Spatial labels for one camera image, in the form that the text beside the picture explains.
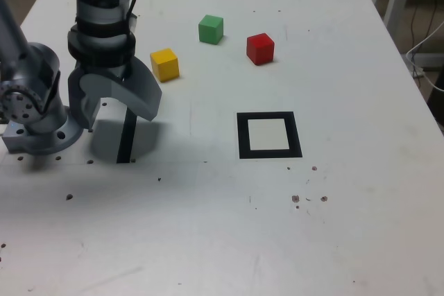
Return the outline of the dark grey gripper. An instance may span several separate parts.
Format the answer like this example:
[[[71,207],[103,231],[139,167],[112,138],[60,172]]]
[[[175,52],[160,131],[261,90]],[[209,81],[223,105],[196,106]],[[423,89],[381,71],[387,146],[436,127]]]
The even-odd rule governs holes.
[[[77,61],[68,77],[69,107],[77,124],[91,130],[101,98],[113,98],[130,111],[152,121],[160,106],[162,90],[148,67],[131,58],[118,67],[98,67]]]

